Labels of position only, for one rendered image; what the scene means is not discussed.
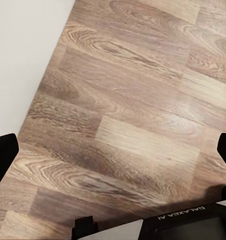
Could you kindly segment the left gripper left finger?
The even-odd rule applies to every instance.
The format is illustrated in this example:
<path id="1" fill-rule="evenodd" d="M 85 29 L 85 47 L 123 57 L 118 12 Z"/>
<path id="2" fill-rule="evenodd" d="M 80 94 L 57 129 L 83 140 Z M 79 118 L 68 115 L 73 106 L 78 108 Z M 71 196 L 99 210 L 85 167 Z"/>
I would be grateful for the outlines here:
<path id="1" fill-rule="evenodd" d="M 0 182 L 19 152 L 15 133 L 0 136 Z"/>

